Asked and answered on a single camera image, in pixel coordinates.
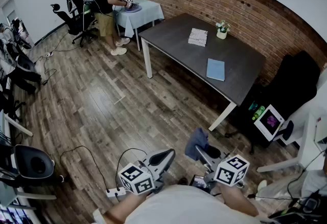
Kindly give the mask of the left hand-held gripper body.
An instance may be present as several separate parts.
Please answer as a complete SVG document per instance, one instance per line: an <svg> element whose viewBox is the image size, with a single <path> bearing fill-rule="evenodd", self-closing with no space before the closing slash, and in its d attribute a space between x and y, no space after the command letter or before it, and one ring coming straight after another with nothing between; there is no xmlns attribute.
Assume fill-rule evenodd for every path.
<svg viewBox="0 0 327 224"><path fill-rule="evenodd" d="M144 158L137 163L129 163L118 172L123 186L135 195L158 192L164 185L162 174L166 159Z"/></svg>

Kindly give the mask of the dark blue cloth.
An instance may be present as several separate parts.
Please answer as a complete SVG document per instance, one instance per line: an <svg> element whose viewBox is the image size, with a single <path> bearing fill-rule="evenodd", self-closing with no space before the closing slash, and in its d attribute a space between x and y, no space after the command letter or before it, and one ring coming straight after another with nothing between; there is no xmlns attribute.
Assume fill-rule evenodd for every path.
<svg viewBox="0 0 327 224"><path fill-rule="evenodd" d="M184 154L194 161L197 161L200 158L200 154L196 149L197 146L204 151L207 151L209 147L208 133L202 128L196 128L196 130L191 134L184 150Z"/></svg>

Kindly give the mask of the light blue notebook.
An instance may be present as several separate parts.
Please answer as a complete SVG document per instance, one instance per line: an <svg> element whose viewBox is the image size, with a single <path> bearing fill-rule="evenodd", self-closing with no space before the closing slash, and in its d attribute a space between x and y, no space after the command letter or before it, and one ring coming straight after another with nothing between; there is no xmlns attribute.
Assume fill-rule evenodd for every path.
<svg viewBox="0 0 327 224"><path fill-rule="evenodd" d="M225 62L209 58L207 60L206 77L219 81L225 80Z"/></svg>

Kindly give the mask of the person's right forearm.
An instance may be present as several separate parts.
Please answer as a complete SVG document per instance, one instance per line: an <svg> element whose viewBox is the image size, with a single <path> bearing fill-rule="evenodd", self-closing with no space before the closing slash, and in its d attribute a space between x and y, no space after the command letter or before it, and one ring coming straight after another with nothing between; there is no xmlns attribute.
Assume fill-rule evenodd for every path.
<svg viewBox="0 0 327 224"><path fill-rule="evenodd" d="M244 196L237 187L229 187L218 183L218 187L224 202L231 209L242 212L246 215L256 217L259 215L257 208Z"/></svg>

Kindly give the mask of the person's left forearm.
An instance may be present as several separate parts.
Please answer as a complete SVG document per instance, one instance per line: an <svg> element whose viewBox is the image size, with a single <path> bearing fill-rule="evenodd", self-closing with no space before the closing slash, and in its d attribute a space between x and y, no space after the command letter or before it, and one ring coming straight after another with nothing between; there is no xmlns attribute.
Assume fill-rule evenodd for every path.
<svg viewBox="0 0 327 224"><path fill-rule="evenodd" d="M124 224L127 217L140 206L152 192L146 192L141 195L135 195L133 193L128 194L117 205L113 206L107 211L103 218L106 224Z"/></svg>

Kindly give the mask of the white power strip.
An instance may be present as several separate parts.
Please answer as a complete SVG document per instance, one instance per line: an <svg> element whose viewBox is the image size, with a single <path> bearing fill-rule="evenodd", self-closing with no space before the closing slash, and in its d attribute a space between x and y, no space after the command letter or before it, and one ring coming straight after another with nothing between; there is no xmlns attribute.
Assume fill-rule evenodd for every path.
<svg viewBox="0 0 327 224"><path fill-rule="evenodd" d="M124 187L107 189L106 195L108 198L123 196L126 195L126 189Z"/></svg>

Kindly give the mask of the black waist device with screen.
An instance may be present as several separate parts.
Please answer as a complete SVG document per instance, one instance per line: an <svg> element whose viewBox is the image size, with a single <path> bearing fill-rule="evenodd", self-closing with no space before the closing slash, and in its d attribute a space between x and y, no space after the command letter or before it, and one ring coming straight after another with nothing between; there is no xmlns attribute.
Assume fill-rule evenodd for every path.
<svg viewBox="0 0 327 224"><path fill-rule="evenodd" d="M203 176L194 175L191 179L191 182L189 184L190 186L199 188L201 190L205 190L207 188L207 185L203 179Z"/></svg>

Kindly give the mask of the person's white shirt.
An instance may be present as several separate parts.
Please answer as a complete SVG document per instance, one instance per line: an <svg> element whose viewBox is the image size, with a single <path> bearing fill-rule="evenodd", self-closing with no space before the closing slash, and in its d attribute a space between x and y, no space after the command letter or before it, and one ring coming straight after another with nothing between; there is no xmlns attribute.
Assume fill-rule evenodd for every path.
<svg viewBox="0 0 327 224"><path fill-rule="evenodd" d="M127 217L125 224L261 223L198 188L172 185L146 199Z"/></svg>

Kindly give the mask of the green bottle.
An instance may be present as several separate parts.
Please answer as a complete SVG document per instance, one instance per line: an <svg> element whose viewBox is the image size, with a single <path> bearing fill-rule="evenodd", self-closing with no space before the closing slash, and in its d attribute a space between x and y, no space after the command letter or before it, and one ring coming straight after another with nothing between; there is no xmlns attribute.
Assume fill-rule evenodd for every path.
<svg viewBox="0 0 327 224"><path fill-rule="evenodd" d="M265 111L265 107L260 106L258 110L253 114L252 120L255 121L256 119L258 119L264 111Z"/></svg>

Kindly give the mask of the white desk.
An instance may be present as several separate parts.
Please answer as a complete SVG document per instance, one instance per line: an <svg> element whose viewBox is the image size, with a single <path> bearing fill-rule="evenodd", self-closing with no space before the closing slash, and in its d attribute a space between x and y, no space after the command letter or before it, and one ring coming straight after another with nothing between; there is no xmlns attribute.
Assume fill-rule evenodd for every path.
<svg viewBox="0 0 327 224"><path fill-rule="evenodd" d="M283 162L258 167L256 171L260 173L277 171L292 166L300 166L302 169L307 171L321 169L324 163L324 156L323 151L320 151L315 144L315 133L316 119L311 113L309 113L307 119L305 120L302 140L297 157Z"/></svg>

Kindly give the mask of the black round-backed chair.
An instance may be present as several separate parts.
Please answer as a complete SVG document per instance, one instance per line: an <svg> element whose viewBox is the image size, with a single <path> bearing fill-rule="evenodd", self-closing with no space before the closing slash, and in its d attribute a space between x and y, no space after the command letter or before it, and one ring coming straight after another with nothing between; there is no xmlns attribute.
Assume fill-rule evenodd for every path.
<svg viewBox="0 0 327 224"><path fill-rule="evenodd" d="M40 186L53 177L54 169L53 160L40 149L0 144L0 182L8 186Z"/></svg>

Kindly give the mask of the black covered chair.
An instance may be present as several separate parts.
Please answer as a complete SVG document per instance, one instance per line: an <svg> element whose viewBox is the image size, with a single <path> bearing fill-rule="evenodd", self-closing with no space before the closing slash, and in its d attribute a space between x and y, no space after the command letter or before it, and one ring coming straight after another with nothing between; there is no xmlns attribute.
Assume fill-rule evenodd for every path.
<svg viewBox="0 0 327 224"><path fill-rule="evenodd" d="M254 85L240 106L238 122L241 133L252 142L268 147L271 141L254 125L252 117L255 112L261 106L267 111L271 105L287 121L316 96L319 75L317 63L306 51L295 56L286 55L269 85Z"/></svg>

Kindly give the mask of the dark table with white legs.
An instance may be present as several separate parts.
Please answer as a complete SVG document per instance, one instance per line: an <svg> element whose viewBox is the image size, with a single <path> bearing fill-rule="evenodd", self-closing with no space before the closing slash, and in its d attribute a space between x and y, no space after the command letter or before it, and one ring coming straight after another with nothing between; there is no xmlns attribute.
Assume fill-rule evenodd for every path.
<svg viewBox="0 0 327 224"><path fill-rule="evenodd" d="M206 45L188 43L192 28L208 32ZM240 106L259 76L265 56L234 36L219 39L216 28L192 15L183 13L140 33L147 77L152 78L149 46L152 46L191 71L229 101L228 106L209 127L213 131ZM206 75L208 59L225 63L224 81Z"/></svg>

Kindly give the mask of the potted flowers in white pot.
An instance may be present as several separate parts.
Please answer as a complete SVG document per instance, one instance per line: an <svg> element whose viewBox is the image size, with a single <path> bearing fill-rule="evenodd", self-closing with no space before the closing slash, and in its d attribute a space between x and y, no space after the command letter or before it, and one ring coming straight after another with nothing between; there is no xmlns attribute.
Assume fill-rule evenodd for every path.
<svg viewBox="0 0 327 224"><path fill-rule="evenodd" d="M217 28L216 36L219 39L225 39L227 37L227 33L230 31L230 25L227 24L226 21L224 20L216 23L216 28Z"/></svg>

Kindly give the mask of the blue bowl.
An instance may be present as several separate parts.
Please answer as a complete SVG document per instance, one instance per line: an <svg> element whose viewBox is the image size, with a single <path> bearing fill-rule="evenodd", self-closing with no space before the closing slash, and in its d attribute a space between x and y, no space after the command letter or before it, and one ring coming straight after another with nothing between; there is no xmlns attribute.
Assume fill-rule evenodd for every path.
<svg viewBox="0 0 327 224"><path fill-rule="evenodd" d="M141 9L142 7L139 4L132 3L129 8L125 8L125 12L134 13L140 11Z"/></svg>

